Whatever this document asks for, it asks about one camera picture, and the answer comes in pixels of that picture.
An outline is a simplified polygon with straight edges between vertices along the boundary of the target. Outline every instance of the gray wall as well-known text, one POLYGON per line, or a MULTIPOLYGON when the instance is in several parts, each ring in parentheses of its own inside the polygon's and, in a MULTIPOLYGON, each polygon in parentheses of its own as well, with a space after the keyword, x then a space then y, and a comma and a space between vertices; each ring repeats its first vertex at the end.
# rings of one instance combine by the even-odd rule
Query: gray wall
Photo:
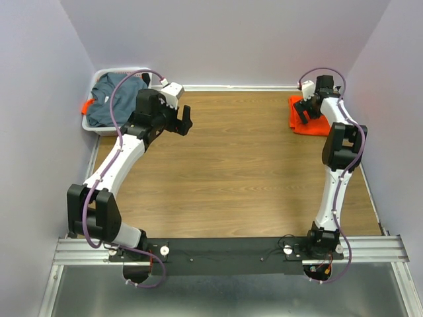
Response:
POLYGON ((346 104, 369 128, 365 173, 423 299, 422 13, 421 0, 392 0, 348 76, 346 104))
POLYGON ((349 72, 389 0, 61 0, 97 69, 150 66, 195 85, 294 85, 349 72))
POLYGON ((93 146, 79 113, 93 71, 59 1, 0 1, 2 317, 38 315, 93 146))

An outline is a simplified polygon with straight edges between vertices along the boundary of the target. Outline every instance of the blue-gray fabric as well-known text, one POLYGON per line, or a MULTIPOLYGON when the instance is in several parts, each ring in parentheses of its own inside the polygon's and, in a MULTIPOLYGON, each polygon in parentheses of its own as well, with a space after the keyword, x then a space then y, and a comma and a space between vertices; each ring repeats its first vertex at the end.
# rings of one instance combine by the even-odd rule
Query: blue-gray fabric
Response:
MULTIPOLYGON (((110 117, 110 95, 114 87, 125 77, 125 74, 106 73, 93 87, 91 94, 95 101, 88 107, 87 120, 91 127, 112 127, 110 117)), ((113 114, 119 126, 123 125, 135 110, 138 90, 147 88, 140 77, 132 76, 116 91, 113 101, 113 114)))

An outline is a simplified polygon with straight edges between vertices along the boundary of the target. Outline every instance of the white laundry basket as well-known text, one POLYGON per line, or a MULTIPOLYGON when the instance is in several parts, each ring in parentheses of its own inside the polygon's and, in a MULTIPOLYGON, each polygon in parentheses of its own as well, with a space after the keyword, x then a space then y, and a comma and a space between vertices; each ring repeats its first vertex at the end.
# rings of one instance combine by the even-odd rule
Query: white laundry basket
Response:
MULTIPOLYGON (((137 69, 141 69, 141 68, 148 69, 146 67, 122 67, 122 68, 101 69, 100 71, 97 71, 94 74, 93 79, 91 79, 91 83, 90 83, 91 89, 93 89, 93 87, 96 84, 96 82, 98 81, 98 79, 101 76, 103 76, 105 73, 129 74, 129 73, 132 73, 133 71, 136 71, 137 69)), ((142 73, 139 73, 139 74, 136 74, 135 76, 136 77, 140 77, 141 74, 142 73)), ((148 88, 151 88, 151 82, 152 82, 152 78, 151 77, 152 77, 152 73, 148 73, 148 75, 150 76, 150 83, 149 83, 148 88)), ((90 91, 87 100, 90 100, 92 97, 93 96, 92 96, 91 91, 90 91)), ((93 132, 99 134, 102 137, 108 137, 108 136, 117 135, 116 129, 114 127, 91 127, 88 124, 88 120, 87 120, 86 115, 84 115, 82 117, 82 128, 84 130, 87 130, 87 131, 93 131, 93 132)))

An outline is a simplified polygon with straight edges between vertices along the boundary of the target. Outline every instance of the wooden table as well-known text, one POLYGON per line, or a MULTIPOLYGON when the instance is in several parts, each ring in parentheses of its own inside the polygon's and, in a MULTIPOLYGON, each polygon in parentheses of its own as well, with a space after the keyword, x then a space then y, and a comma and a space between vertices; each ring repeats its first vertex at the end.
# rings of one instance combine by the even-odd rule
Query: wooden table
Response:
MULTIPOLYGON (((292 92, 186 92, 194 127, 164 132, 118 193, 122 219, 151 238, 306 235, 319 210, 324 137, 288 127, 292 92)), ((96 166, 116 138, 103 137, 96 166)), ((347 235, 380 235, 360 169, 344 200, 347 235)))

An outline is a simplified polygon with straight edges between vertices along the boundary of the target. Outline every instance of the dark gray panel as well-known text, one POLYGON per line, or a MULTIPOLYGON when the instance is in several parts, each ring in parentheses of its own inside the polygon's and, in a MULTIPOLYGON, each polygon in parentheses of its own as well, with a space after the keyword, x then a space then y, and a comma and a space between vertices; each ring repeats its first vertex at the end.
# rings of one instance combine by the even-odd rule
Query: dark gray panel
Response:
MULTIPOLYGON (((343 265, 337 265, 334 274, 343 265)), ((67 267, 53 316, 406 316, 391 264, 354 264, 339 281, 303 276, 169 277, 135 289, 117 266, 67 267)))

